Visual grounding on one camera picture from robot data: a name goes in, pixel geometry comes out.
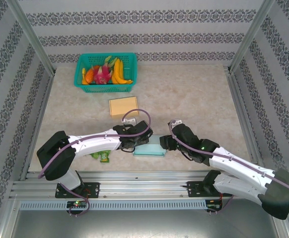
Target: cardboard box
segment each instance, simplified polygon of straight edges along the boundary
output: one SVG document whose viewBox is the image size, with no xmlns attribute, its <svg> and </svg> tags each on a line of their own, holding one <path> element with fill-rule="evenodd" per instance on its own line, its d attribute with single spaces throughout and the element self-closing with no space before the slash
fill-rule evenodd
<svg viewBox="0 0 289 238">
<path fill-rule="evenodd" d="M 112 118 L 122 118 L 124 114 L 132 109 L 138 109 L 137 98 L 120 98 L 109 100 L 110 116 Z M 138 116 L 139 112 L 135 111 L 128 114 L 128 117 Z"/>
</svg>

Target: striped wall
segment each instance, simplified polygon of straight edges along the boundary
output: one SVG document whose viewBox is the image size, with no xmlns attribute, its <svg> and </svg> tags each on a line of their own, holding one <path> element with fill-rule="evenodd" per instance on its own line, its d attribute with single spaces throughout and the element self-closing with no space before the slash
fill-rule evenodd
<svg viewBox="0 0 289 238">
<path fill-rule="evenodd" d="M 277 0 L 235 72 L 265 166 L 289 171 L 289 0 Z"/>
<path fill-rule="evenodd" d="M 263 0 L 20 0 L 55 67 L 82 53 L 228 66 Z"/>
<path fill-rule="evenodd" d="M 0 216 L 19 180 L 50 76 L 4 0 L 0 0 Z"/>
</svg>

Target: dragon fruit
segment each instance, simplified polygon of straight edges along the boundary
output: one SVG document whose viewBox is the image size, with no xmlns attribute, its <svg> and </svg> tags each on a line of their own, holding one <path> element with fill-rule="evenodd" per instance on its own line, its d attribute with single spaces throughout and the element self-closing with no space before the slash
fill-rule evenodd
<svg viewBox="0 0 289 238">
<path fill-rule="evenodd" d="M 111 79 L 112 71 L 108 67 L 108 63 L 105 63 L 98 70 L 94 72 L 94 82 L 96 84 L 107 84 Z"/>
</svg>

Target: plastic basket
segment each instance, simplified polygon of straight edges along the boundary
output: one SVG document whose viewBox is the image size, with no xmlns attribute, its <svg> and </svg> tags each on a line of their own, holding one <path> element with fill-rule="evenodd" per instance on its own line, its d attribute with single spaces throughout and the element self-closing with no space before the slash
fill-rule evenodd
<svg viewBox="0 0 289 238">
<path fill-rule="evenodd" d="M 86 72 L 92 65 L 103 65 L 105 59 L 108 56 L 112 56 L 112 59 L 118 57 L 124 63 L 124 78 L 126 80 L 131 79 L 132 84 L 113 84 L 110 80 L 108 84 L 95 84 L 82 85 L 83 68 Z M 137 57 L 134 53 L 94 53 L 94 54 L 82 54 L 76 66 L 74 85 L 81 88 L 86 93 L 112 93 L 112 92 L 130 92 L 132 87 L 137 81 Z"/>
</svg>

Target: beige countertop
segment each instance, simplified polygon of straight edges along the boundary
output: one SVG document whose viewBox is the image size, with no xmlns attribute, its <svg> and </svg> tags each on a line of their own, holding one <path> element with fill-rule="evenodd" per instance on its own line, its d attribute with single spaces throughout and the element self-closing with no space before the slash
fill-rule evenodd
<svg viewBox="0 0 289 238">
<path fill-rule="evenodd" d="M 136 96 L 138 108 L 150 113 L 154 134 L 169 134 L 167 123 L 180 118 L 199 138 L 217 142 L 249 160 L 222 65 L 138 66 L 137 83 L 130 93 L 85 93 L 73 85 L 75 68 L 58 67 L 29 171 L 40 171 L 37 150 L 57 131 L 67 135 L 100 133 L 121 124 L 112 119 L 109 100 Z M 147 120 L 143 113 L 137 121 Z M 165 157 L 134 157 L 113 151 L 110 163 L 90 155 L 75 159 L 78 171 L 188 171 L 210 168 L 185 159 L 180 152 Z"/>
</svg>

